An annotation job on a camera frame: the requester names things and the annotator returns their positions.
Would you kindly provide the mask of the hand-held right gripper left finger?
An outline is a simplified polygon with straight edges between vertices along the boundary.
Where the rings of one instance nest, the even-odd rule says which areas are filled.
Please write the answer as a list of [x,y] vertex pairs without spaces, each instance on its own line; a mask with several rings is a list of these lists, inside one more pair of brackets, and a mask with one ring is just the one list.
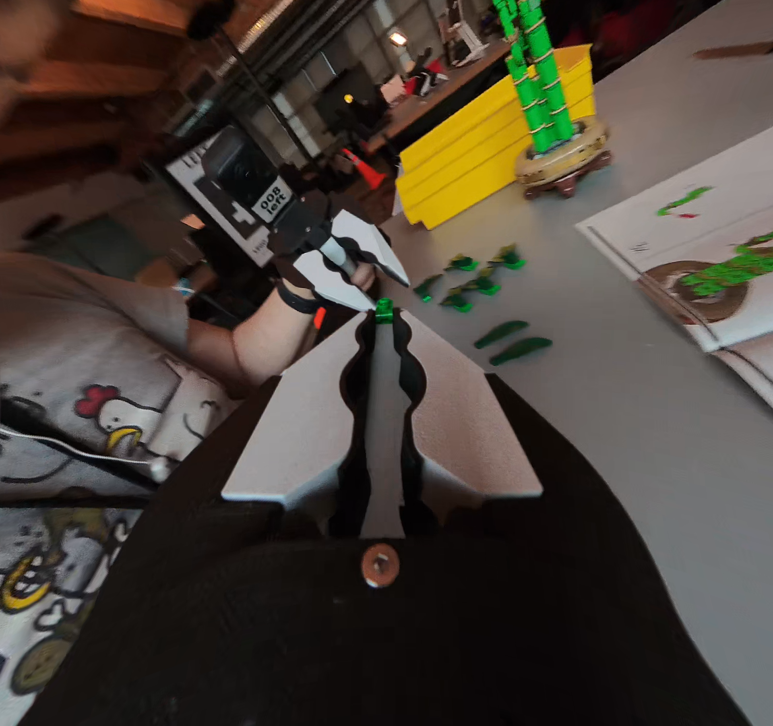
[[364,538],[375,334],[375,313],[359,313],[283,373],[223,500],[278,504],[312,517],[331,538]]

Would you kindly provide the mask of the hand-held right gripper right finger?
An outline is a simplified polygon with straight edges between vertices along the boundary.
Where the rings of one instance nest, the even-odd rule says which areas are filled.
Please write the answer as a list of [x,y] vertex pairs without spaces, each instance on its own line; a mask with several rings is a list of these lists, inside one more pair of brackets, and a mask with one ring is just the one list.
[[405,535],[432,534],[459,509],[542,496],[482,368],[407,310],[395,311],[392,327],[398,383],[408,399],[398,506]]

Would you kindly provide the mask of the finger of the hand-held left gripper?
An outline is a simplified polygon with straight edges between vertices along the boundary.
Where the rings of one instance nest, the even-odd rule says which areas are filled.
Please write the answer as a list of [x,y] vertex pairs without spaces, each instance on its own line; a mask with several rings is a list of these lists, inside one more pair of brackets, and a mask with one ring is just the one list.
[[372,223],[341,209],[333,218],[331,232],[349,259],[373,265],[403,287],[411,285],[390,242]]
[[337,265],[329,268],[327,258],[318,250],[311,250],[295,260],[295,269],[312,284],[312,290],[328,302],[355,311],[374,311],[376,303],[360,286]]

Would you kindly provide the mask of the person's left forearm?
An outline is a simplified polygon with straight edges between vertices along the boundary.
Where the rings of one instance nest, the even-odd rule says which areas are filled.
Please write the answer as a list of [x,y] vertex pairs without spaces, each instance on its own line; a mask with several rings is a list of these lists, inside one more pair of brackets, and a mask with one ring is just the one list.
[[[312,297],[305,289],[297,294]],[[292,364],[313,320],[286,306],[274,288],[256,313],[234,329],[189,319],[186,358],[231,397],[242,397]]]

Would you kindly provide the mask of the black wristband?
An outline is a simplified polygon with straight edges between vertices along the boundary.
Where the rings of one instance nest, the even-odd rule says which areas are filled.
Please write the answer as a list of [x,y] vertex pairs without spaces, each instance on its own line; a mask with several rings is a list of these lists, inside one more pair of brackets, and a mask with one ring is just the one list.
[[314,296],[307,298],[298,295],[287,287],[284,280],[277,282],[275,290],[286,306],[302,315],[315,316],[318,310],[322,308],[322,302],[318,298]]

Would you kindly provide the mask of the orange traffic cone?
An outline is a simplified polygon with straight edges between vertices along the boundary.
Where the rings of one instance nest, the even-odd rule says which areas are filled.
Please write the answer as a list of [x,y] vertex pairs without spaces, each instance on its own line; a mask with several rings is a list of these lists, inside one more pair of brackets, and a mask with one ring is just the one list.
[[372,168],[371,165],[363,161],[358,155],[349,149],[342,148],[341,153],[347,160],[353,163],[358,173],[362,176],[362,179],[366,182],[371,191],[375,191],[381,188],[384,181],[387,179],[385,173],[379,172]]

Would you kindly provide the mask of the long green toy leaf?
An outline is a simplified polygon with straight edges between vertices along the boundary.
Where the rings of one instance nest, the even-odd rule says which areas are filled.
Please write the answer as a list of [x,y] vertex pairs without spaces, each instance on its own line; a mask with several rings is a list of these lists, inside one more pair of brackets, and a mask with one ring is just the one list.
[[487,346],[493,345],[528,327],[529,323],[527,321],[519,319],[513,319],[504,323],[500,323],[494,326],[492,329],[488,330],[486,334],[475,340],[473,346],[476,349],[486,348]]
[[546,350],[553,345],[553,341],[540,336],[530,336],[519,339],[508,345],[505,349],[491,356],[488,363],[492,366],[501,366],[510,361],[518,360],[532,353]]

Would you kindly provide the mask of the yellow plastic bin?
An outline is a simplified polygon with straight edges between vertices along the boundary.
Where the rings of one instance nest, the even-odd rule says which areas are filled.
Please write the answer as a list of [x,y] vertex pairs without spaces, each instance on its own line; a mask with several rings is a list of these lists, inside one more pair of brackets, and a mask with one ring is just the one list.
[[572,154],[568,176],[554,178],[543,168],[536,171],[536,184],[527,182],[529,161],[521,154],[532,140],[513,80],[506,76],[401,152],[395,199],[410,224],[432,230],[513,182],[529,198],[551,187],[571,197],[581,176],[612,161],[608,129],[596,117],[591,46],[561,47],[554,56],[567,111],[575,124],[587,126],[564,150],[579,151],[588,163]]

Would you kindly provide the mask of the green bamboo brick model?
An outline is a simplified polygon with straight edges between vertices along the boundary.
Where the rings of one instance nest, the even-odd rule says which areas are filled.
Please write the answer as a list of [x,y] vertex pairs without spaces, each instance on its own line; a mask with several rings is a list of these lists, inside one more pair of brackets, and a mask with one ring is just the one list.
[[517,158],[517,183],[526,199],[547,192],[568,199],[586,175],[612,163],[612,152],[603,121],[570,115],[543,2],[492,0],[492,5],[509,46],[506,65],[530,137]]

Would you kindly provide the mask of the person's printed white shirt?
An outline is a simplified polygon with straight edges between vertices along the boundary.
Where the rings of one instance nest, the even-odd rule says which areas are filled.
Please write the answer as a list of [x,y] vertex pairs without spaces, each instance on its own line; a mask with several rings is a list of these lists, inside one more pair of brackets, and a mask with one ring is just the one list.
[[170,288],[2,254],[2,724],[88,620],[141,501],[236,408]]

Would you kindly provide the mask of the open instruction booklet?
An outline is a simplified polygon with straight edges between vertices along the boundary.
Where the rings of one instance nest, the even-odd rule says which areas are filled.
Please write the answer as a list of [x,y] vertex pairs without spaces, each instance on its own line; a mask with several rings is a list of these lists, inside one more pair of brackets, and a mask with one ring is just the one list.
[[772,405],[772,129],[576,225]]

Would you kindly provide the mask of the brown flat strip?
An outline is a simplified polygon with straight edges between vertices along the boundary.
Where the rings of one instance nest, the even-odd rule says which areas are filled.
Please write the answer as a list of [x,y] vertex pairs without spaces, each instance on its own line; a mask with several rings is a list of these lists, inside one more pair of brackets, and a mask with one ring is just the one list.
[[692,56],[697,60],[708,61],[766,56],[770,54],[772,54],[771,40],[758,43],[707,48],[696,51]]

